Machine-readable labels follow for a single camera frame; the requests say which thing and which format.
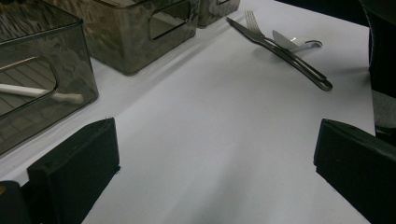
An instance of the fork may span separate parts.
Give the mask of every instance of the fork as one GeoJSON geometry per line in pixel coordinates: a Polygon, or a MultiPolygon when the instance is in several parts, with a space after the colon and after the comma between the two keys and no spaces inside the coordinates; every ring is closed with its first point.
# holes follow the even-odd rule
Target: fork
{"type": "Polygon", "coordinates": [[[289,57],[291,57],[295,62],[297,62],[297,64],[299,64],[302,68],[308,70],[313,76],[315,76],[317,79],[324,81],[327,78],[325,76],[323,76],[317,69],[315,69],[314,67],[312,67],[311,65],[309,65],[308,63],[306,63],[305,61],[303,61],[301,58],[297,57],[297,55],[293,54],[292,52],[290,52],[288,49],[284,49],[281,46],[279,46],[274,39],[271,39],[267,36],[265,36],[265,34],[262,33],[262,31],[259,28],[259,25],[256,21],[256,18],[254,16],[254,13],[252,10],[246,10],[245,11],[245,18],[247,20],[247,28],[255,33],[256,35],[259,35],[260,38],[265,39],[269,42],[271,42],[272,44],[274,44],[275,46],[277,46],[278,48],[280,48],[280,50],[282,50],[285,54],[287,54],[289,57]]]}

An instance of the spoon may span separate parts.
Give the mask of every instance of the spoon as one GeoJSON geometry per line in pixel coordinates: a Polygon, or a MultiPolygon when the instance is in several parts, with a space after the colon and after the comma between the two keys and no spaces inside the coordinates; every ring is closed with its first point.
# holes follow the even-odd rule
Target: spoon
{"type": "Polygon", "coordinates": [[[292,51],[297,51],[301,49],[321,48],[323,46],[323,44],[318,40],[314,40],[306,37],[288,38],[276,30],[273,30],[273,37],[275,42],[279,46],[281,46],[284,49],[289,49],[292,51]]]}

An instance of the plastic container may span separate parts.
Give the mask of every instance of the plastic container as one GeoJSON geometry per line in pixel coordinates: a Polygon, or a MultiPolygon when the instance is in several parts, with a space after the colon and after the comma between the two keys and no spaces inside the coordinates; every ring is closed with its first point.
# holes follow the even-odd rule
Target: plastic container
{"type": "Polygon", "coordinates": [[[125,75],[195,36],[199,0],[46,0],[84,20],[90,55],[125,75]]]}
{"type": "Polygon", "coordinates": [[[97,99],[82,20],[42,1],[0,3],[0,155],[97,99]]]}
{"type": "Polygon", "coordinates": [[[199,6],[198,27],[207,25],[235,12],[241,0],[201,0],[199,6]]]}

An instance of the table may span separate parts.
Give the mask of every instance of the table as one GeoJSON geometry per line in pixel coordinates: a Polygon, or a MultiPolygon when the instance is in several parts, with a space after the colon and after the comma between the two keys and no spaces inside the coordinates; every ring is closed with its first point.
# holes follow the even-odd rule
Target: table
{"type": "Polygon", "coordinates": [[[313,36],[299,52],[333,84],[320,90],[225,20],[198,30],[133,77],[92,59],[99,99],[0,160],[24,184],[32,162],[86,124],[114,117],[120,172],[84,223],[368,223],[321,176],[322,119],[374,134],[368,28],[272,0],[243,0],[262,31],[313,36]]]}

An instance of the translucent plastic bin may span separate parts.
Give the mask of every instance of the translucent plastic bin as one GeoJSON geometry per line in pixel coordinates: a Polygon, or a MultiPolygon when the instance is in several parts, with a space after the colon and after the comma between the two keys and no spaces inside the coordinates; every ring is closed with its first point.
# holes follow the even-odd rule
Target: translucent plastic bin
{"type": "Polygon", "coordinates": [[[82,20],[42,1],[0,2],[0,155],[97,99],[82,20]]]}
{"type": "Polygon", "coordinates": [[[125,75],[195,36],[199,0],[45,0],[84,20],[90,55],[125,75]]]}
{"type": "Polygon", "coordinates": [[[218,21],[239,8],[241,0],[201,0],[199,7],[198,27],[218,21]]]}

